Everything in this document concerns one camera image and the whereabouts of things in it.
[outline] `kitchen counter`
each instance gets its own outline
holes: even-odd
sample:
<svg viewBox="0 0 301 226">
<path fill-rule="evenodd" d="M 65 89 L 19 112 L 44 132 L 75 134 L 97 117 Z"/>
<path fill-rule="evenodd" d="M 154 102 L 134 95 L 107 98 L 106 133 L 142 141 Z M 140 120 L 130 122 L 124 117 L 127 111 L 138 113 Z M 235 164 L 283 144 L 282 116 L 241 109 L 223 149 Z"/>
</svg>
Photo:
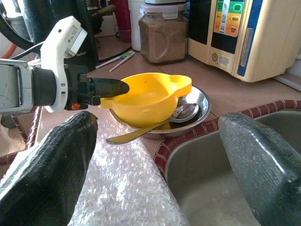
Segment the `kitchen counter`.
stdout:
<svg viewBox="0 0 301 226">
<path fill-rule="evenodd" d="M 206 120 L 214 119 L 228 112 L 237 112 L 280 99 L 301 100 L 301 92 L 274 79 L 267 79 L 256 83 L 241 82 L 226 72 L 208 66 L 190 56 L 181 62 L 167 65 L 154 65 L 148 63 L 140 53 L 136 53 L 132 59 L 110 73 L 109 69 L 111 67 L 112 65 L 107 65 L 92 71 L 89 73 L 89 77 L 122 79 L 133 74 L 146 72 L 163 72 L 190 76 L 193 85 L 205 91 L 211 101 L 211 113 Z M 108 110 L 90 106 L 88 111 L 95 114 L 100 121 L 113 120 Z M 43 108 L 37 142 L 41 141 L 55 125 L 63 122 L 74 113 L 76 113 L 76 111 L 48 113 L 47 110 Z M 142 138 L 142 140 L 151 156 L 155 154 L 157 147 L 162 141 L 146 138 Z"/>
</svg>

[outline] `spoon handle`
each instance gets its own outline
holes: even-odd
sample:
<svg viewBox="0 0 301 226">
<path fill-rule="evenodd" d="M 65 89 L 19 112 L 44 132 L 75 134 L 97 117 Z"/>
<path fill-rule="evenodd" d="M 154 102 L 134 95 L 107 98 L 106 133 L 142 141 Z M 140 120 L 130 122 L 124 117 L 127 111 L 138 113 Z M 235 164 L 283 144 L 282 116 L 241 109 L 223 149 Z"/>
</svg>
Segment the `spoon handle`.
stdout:
<svg viewBox="0 0 301 226">
<path fill-rule="evenodd" d="M 136 130 L 136 131 L 131 132 L 131 133 L 123 134 L 123 135 L 120 135 L 120 136 L 117 136 L 117 137 L 111 137 L 111 138 L 106 139 L 106 141 L 107 141 L 107 143 L 109 143 L 111 145 L 125 144 L 125 143 L 128 143 L 130 141 L 133 141 L 133 140 L 141 137 L 143 134 L 146 134 L 147 132 L 151 131 L 152 129 L 154 129 L 158 126 L 161 126 L 161 125 L 163 125 L 167 122 L 169 122 L 169 120 L 160 122 L 158 124 L 155 124 L 155 125 L 152 125 L 152 126 L 149 126 L 149 127 L 146 127 L 146 128 Z"/>
</svg>

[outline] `kitchen sink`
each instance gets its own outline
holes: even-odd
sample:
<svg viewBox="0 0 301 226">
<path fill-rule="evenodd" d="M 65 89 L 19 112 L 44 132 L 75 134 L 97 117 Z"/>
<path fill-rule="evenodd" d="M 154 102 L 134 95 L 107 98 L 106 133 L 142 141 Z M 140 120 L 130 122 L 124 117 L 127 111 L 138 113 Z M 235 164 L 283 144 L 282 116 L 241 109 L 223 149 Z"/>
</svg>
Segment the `kitchen sink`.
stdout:
<svg viewBox="0 0 301 226">
<path fill-rule="evenodd" d="M 301 153 L 301 112 L 280 111 L 255 119 L 276 130 Z M 213 132 L 187 141 L 169 156 L 165 178 L 191 226 L 258 226 Z"/>
</svg>

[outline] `red bottle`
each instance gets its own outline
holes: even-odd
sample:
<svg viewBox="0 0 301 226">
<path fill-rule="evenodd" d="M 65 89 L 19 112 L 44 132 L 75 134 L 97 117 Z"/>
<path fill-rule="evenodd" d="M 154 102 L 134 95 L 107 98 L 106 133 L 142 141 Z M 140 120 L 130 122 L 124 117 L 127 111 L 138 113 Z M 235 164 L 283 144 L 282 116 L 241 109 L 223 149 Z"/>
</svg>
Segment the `red bottle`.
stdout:
<svg viewBox="0 0 301 226">
<path fill-rule="evenodd" d="M 131 19 L 127 0 L 110 0 L 116 6 L 115 16 L 121 40 L 131 42 Z"/>
</svg>

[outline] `red sink edge trim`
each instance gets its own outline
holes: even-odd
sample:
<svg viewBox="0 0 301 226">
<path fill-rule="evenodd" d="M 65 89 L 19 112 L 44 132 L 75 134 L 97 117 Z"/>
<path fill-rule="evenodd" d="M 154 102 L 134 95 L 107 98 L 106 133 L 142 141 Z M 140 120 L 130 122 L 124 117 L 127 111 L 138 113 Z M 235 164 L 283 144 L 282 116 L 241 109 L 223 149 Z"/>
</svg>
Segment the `red sink edge trim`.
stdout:
<svg viewBox="0 0 301 226">
<path fill-rule="evenodd" d="M 260 105 L 240 111 L 240 113 L 243 113 L 255 119 L 260 116 L 282 110 L 301 110 L 301 100 L 278 100 L 276 102 L 271 102 L 269 104 Z M 168 157 L 175 150 L 175 148 L 188 140 L 217 131 L 218 120 L 219 118 L 202 122 L 186 134 L 167 138 L 159 145 L 154 156 L 154 161 L 159 168 L 159 171 L 163 178 L 165 178 L 165 167 Z"/>
</svg>

